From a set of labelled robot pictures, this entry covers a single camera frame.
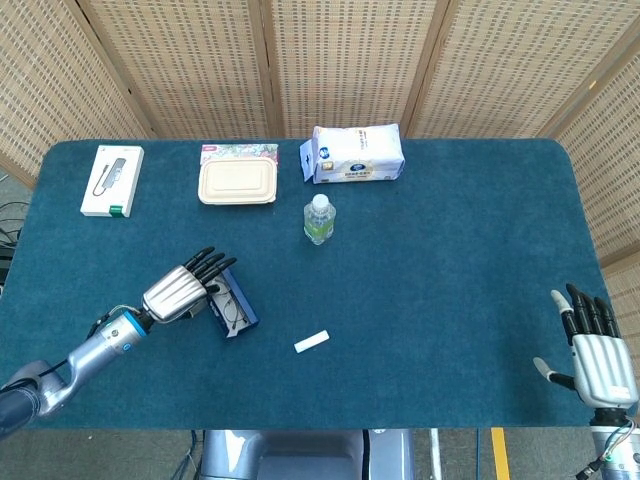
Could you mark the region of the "woven bamboo folding screen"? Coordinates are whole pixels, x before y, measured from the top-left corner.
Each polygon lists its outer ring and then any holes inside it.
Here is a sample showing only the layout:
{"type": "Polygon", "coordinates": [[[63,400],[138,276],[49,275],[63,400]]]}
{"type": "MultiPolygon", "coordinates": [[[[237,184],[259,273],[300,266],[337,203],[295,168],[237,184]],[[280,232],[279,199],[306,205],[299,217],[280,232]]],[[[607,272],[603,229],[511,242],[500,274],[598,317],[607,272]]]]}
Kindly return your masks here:
{"type": "Polygon", "coordinates": [[[87,137],[547,137],[640,348],[640,0],[0,0],[0,219],[87,137]]]}

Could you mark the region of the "white tissue paper pack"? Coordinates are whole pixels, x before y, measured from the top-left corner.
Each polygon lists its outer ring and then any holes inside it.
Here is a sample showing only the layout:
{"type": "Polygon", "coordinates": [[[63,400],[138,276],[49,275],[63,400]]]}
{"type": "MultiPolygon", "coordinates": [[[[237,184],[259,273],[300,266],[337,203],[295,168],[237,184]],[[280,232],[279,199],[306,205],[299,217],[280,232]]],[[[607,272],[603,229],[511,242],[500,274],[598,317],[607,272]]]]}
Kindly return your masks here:
{"type": "Polygon", "coordinates": [[[328,128],[315,126],[299,148],[304,181],[314,184],[393,181],[405,157],[398,124],[328,128]]]}

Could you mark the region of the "yellow floor tape strip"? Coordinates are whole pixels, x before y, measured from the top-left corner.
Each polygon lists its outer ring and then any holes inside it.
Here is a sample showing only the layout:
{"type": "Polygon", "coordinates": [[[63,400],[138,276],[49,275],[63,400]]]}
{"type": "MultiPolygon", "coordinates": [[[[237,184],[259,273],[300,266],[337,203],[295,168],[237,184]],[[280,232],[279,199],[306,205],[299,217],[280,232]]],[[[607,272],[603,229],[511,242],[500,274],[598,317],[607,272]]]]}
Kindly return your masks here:
{"type": "Polygon", "coordinates": [[[494,466],[497,480],[511,480],[506,447],[505,430],[502,427],[490,429],[494,455],[494,466]]]}

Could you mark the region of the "teal felt table cloth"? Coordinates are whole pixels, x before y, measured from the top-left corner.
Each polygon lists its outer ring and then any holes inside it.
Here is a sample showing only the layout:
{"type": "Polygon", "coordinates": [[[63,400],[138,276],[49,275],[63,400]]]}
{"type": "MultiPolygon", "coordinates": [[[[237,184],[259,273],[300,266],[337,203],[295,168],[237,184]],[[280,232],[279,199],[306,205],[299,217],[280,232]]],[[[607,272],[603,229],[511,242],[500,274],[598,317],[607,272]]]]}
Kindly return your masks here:
{"type": "Polygon", "coordinates": [[[533,358],[572,367],[550,291],[605,297],[571,162],[550,139],[408,140],[394,181],[306,183],[278,148],[277,197],[209,206],[201,143],[146,141],[129,218],[80,205],[98,144],[46,154],[0,295],[0,384],[57,363],[115,305],[206,246],[260,323],[226,339],[210,311],[156,325],[90,380],[52,428],[338,429],[573,426],[591,411],[533,358]],[[325,194],[333,235],[304,207],[325,194]],[[294,344],[326,330],[300,354],[294,344]]]}

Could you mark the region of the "floral print flat pack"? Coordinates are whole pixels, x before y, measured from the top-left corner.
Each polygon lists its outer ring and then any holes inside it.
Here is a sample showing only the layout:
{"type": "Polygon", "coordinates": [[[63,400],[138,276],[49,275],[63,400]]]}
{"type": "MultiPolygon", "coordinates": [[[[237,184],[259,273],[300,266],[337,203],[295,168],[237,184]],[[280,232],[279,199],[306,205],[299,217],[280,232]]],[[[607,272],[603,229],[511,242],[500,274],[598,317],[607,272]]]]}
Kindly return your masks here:
{"type": "Polygon", "coordinates": [[[276,143],[224,143],[204,144],[201,147],[200,164],[226,158],[270,158],[278,163],[276,143]]]}

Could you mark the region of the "white box green stripe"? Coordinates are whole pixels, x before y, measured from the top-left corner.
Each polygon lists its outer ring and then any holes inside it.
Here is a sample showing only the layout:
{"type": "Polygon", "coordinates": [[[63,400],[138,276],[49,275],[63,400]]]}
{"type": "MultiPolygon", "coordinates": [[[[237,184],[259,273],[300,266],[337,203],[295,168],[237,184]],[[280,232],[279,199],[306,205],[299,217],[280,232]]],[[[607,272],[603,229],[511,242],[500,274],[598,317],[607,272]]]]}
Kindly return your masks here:
{"type": "Polygon", "coordinates": [[[144,158],[141,146],[99,145],[80,212],[129,218],[144,158]]]}

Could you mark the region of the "small folded white paper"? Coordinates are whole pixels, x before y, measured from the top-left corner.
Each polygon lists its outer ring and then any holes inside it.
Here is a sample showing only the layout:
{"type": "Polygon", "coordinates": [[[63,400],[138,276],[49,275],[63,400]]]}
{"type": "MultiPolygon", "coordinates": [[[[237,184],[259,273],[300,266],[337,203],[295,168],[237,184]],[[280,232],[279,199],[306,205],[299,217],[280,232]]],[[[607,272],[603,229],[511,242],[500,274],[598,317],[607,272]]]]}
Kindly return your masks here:
{"type": "Polygon", "coordinates": [[[307,351],[311,348],[314,348],[320,345],[323,342],[326,342],[330,339],[329,333],[326,330],[322,330],[318,333],[315,333],[308,338],[300,340],[294,344],[294,350],[296,353],[300,354],[304,351],[307,351]]]}

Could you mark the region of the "beige lidded lunch box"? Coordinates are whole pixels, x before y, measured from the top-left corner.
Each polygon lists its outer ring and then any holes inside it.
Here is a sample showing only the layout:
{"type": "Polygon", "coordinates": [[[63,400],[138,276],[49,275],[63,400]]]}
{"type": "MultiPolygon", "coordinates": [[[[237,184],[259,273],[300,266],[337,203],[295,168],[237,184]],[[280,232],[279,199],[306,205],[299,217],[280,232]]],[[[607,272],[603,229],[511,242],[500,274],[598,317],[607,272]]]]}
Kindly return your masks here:
{"type": "Polygon", "coordinates": [[[277,163],[268,157],[210,160],[200,169],[198,198],[205,205],[272,203],[277,173],[277,163]]]}

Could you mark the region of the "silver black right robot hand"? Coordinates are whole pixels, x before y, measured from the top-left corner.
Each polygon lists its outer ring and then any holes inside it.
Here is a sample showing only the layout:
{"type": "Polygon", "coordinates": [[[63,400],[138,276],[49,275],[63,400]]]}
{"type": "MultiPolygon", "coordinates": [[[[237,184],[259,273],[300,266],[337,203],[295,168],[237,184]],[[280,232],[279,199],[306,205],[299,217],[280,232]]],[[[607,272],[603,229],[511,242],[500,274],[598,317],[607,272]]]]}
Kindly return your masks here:
{"type": "Polygon", "coordinates": [[[573,373],[562,374],[535,357],[533,364],[546,381],[577,393],[593,409],[629,410],[640,403],[631,355],[611,306],[575,285],[566,294],[553,289],[573,362],[573,373]]]}

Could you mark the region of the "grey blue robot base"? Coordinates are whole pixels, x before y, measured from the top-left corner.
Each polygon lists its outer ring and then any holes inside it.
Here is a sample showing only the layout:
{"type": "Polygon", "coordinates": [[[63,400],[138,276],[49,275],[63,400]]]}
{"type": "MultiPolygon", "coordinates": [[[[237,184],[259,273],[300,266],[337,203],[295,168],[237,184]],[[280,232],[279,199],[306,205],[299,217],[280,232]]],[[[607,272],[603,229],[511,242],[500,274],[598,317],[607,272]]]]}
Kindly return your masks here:
{"type": "Polygon", "coordinates": [[[208,430],[198,480],[415,480],[412,432],[208,430]]]}

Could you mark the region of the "clear bottle green label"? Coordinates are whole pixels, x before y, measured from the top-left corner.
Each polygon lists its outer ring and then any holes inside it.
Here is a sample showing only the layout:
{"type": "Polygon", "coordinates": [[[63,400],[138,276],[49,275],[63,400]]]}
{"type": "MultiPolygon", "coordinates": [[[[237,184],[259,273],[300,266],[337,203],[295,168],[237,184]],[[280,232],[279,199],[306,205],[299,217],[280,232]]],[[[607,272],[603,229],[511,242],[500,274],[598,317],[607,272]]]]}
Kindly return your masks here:
{"type": "Polygon", "coordinates": [[[321,245],[334,231],[336,208],[325,194],[316,194],[304,207],[304,232],[314,245],[321,245]]]}

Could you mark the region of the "blue glasses box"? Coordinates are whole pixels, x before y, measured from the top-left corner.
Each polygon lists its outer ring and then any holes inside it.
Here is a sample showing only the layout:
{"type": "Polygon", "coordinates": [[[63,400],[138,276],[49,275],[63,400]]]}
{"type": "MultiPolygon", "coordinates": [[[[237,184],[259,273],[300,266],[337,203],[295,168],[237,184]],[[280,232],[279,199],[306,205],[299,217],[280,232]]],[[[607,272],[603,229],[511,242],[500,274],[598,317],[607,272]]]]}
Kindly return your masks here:
{"type": "MultiPolygon", "coordinates": [[[[217,277],[215,277],[214,279],[212,279],[211,281],[209,281],[206,284],[206,290],[207,290],[207,302],[208,302],[208,306],[210,308],[210,310],[212,311],[212,313],[214,314],[213,310],[211,309],[210,305],[209,305],[209,291],[210,291],[210,287],[211,285],[215,282],[215,281],[219,281],[222,283],[226,283],[232,290],[238,305],[241,307],[241,309],[243,310],[244,314],[245,314],[245,318],[246,318],[246,325],[240,330],[239,334],[242,334],[246,331],[249,331],[250,329],[256,327],[259,323],[260,323],[260,319],[258,318],[258,316],[256,315],[254,309],[252,308],[249,300],[247,299],[244,291],[242,290],[242,288],[240,287],[239,283],[237,282],[236,278],[234,277],[232,271],[230,269],[226,269],[224,270],[221,274],[219,274],[217,277]]],[[[226,329],[224,326],[221,325],[221,322],[217,319],[216,315],[214,314],[214,317],[216,319],[216,321],[218,322],[218,325],[220,326],[222,333],[224,334],[224,337],[226,339],[232,339],[232,338],[236,338],[235,337],[230,337],[228,338],[226,336],[226,329]]]]}

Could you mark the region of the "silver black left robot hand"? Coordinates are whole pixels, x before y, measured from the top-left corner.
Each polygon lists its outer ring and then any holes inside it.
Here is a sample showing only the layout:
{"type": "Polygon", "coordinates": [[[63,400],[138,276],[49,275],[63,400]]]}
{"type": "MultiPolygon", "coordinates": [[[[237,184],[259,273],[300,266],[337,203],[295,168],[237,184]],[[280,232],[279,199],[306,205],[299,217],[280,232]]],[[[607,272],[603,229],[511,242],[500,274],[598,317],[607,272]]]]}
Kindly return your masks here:
{"type": "Polygon", "coordinates": [[[152,323],[171,323],[201,303],[207,295],[218,293],[214,279],[237,261],[215,247],[205,247],[186,262],[170,270],[142,296],[141,318],[152,323]]]}

